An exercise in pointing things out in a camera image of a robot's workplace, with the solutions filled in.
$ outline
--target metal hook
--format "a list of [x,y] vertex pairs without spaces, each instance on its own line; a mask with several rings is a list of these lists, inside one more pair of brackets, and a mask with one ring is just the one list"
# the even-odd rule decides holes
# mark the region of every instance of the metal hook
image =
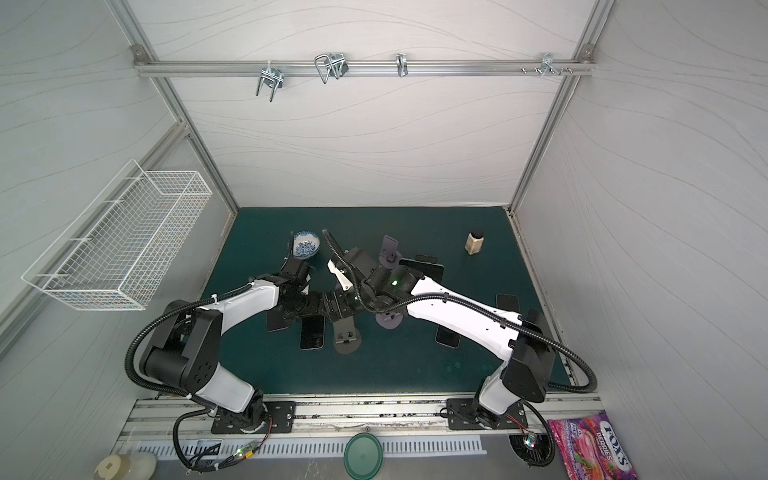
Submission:
[[274,100],[277,89],[283,87],[283,74],[280,73],[280,70],[272,68],[268,63],[266,68],[262,69],[261,76],[259,77],[259,84],[256,86],[257,97],[259,96],[262,85],[266,85],[272,89],[272,92],[270,93],[270,101]]
[[408,58],[406,58],[406,54],[398,53],[396,56],[396,60],[397,60],[397,76],[405,77],[406,75],[408,75]]
[[544,55],[544,57],[541,59],[541,67],[537,68],[536,71],[538,72],[540,77],[543,77],[548,74],[559,75],[560,73],[562,73],[562,70],[552,66],[552,54],[549,54],[549,53]]
[[320,80],[323,83],[328,83],[328,79],[333,73],[333,77],[339,80],[349,70],[349,66],[346,64],[346,59],[343,53],[323,53],[315,57],[315,68],[317,73],[320,74]]

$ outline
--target fox's candy bag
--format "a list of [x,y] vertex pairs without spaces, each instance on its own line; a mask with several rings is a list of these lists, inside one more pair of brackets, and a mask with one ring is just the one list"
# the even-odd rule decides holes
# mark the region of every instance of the fox's candy bag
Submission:
[[571,480],[637,480],[605,412],[549,425]]

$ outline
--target metal rail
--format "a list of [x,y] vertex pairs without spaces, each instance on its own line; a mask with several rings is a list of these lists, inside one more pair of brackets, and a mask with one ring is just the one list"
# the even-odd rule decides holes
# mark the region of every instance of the metal rail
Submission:
[[[472,398],[473,392],[393,393],[359,395],[265,395],[266,401],[296,402],[291,433],[276,437],[352,436],[360,432],[376,435],[484,435],[500,432],[516,433],[518,429],[455,431],[439,416],[447,398]],[[167,440],[171,427],[182,413],[199,409],[190,400],[163,396],[154,400],[137,400],[118,437],[122,442]],[[547,420],[573,419],[595,415],[603,410],[595,394],[550,392],[536,409]],[[544,426],[534,415],[528,415],[529,428],[543,432]],[[212,418],[202,415],[180,425],[181,439],[210,439]],[[258,435],[232,433],[227,438],[250,438]]]
[[[345,77],[398,77],[398,64],[392,60],[347,61]],[[313,61],[271,61],[269,65],[286,77],[317,77]],[[267,61],[148,61],[134,68],[140,77],[259,77]],[[595,65],[572,60],[553,60],[555,76],[591,75]],[[408,60],[411,77],[499,77],[539,76],[541,60]]]

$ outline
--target white wall panel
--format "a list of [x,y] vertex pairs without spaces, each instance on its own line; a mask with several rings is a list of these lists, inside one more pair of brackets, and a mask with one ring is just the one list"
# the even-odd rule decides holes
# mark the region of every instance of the white wall panel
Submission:
[[517,212],[643,479],[768,472],[766,25],[619,1]]
[[483,59],[573,54],[593,0],[131,0],[164,60]]
[[[156,169],[197,170],[212,184],[186,140]],[[214,194],[144,312],[78,312],[48,301],[0,362],[3,478],[92,477],[135,399],[151,395],[125,376],[128,343],[169,302],[199,298],[231,220]]]
[[[3,2],[0,43],[2,311],[37,255],[174,119],[102,0]],[[186,144],[161,167],[204,170]],[[147,395],[123,373],[128,343],[168,302],[200,295],[229,219],[214,196],[145,312],[44,304],[0,360],[0,478],[92,478]]]
[[0,311],[20,276],[132,157],[173,124],[106,5],[5,2],[0,13]]
[[[131,0],[158,56],[190,61],[570,58],[593,3]],[[244,207],[505,204],[558,86],[287,78],[270,104],[256,82],[174,81]]]
[[509,202],[552,78],[254,78],[174,86],[243,207]]

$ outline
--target wire mesh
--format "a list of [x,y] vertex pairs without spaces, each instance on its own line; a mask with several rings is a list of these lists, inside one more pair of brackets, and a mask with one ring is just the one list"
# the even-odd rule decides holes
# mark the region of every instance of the wire mesh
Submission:
[[78,310],[143,310],[210,196],[196,171],[141,171],[58,266],[34,275],[45,282],[24,280]]

